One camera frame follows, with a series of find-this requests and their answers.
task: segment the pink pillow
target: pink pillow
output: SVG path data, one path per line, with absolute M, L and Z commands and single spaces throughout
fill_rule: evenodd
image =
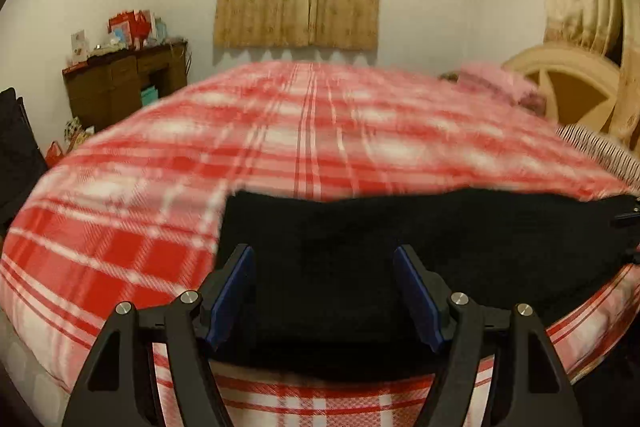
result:
M 460 68 L 458 84 L 483 91 L 510 105 L 521 105 L 539 116 L 545 115 L 546 98 L 538 86 L 515 71 L 503 70 L 489 62 L 472 62 Z

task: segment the wooden cabinet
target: wooden cabinet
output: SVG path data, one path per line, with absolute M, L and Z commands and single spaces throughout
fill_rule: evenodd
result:
M 124 120 L 142 107 L 142 89 L 156 86 L 163 97 L 187 85 L 186 51 L 180 42 L 90 58 L 63 75 L 71 113 L 96 131 Z

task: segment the black chair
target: black chair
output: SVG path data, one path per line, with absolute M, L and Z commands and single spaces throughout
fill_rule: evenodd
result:
M 13 87 L 0 92 L 1 235 L 46 171 L 22 99 L 16 98 Z

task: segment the wooden headboard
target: wooden headboard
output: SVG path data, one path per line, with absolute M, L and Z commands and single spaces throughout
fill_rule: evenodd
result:
M 504 67 L 540 86 L 549 120 L 607 131 L 620 81 L 620 68 L 608 58 L 564 42 L 548 42 L 523 51 Z

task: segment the bed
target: bed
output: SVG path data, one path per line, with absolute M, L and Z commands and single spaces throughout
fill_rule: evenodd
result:
M 535 69 L 518 57 L 512 67 Z M 38 183 L 0 258 L 2 362 L 40 422 L 60 425 L 113 307 L 165 304 L 199 286 L 214 261 L 226 195 L 241 188 L 322 201 L 460 187 L 583 201 L 632 193 L 556 127 L 402 71 L 268 62 L 189 86 L 100 133 Z M 640 268 L 625 266 L 548 328 L 572 381 L 625 333 L 639 291 Z M 154 358 L 166 424 L 180 425 L 161 346 Z M 492 363 L 481 362 L 471 426 L 480 425 Z M 339 385 L 220 363 L 212 371 L 238 426 L 410 425 L 431 384 Z
M 504 67 L 540 86 L 547 120 L 577 123 L 595 132 L 606 129 L 620 80 L 620 68 L 608 58 L 565 42 L 547 42 L 524 50 Z

